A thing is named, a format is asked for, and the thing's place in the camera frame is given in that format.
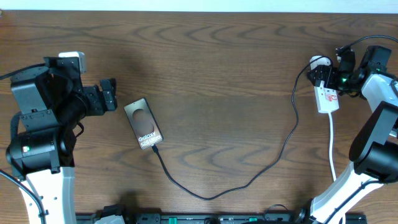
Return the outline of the Galaxy S25 Ultra smartphone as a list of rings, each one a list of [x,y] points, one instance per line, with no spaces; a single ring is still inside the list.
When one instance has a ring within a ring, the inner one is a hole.
[[[159,125],[145,98],[124,106],[124,111],[134,131],[138,145],[142,150],[164,140]]]

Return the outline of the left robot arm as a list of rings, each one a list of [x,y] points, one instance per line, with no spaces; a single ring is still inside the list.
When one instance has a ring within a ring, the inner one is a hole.
[[[83,86],[85,72],[84,54],[66,52],[6,75],[19,107],[11,120],[6,159],[30,223],[77,222],[74,129],[82,127],[83,118],[118,107],[116,80]]]

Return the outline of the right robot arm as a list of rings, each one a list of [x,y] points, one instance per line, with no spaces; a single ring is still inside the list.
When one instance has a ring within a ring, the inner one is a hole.
[[[339,66],[327,57],[310,59],[307,78],[316,97],[327,101],[339,95],[365,99],[372,114],[349,150],[349,164],[321,195],[311,199],[297,217],[301,223],[339,223],[356,203],[372,191],[397,182],[397,77],[387,72],[391,50],[378,45],[366,49],[359,65],[351,47],[337,49]]]

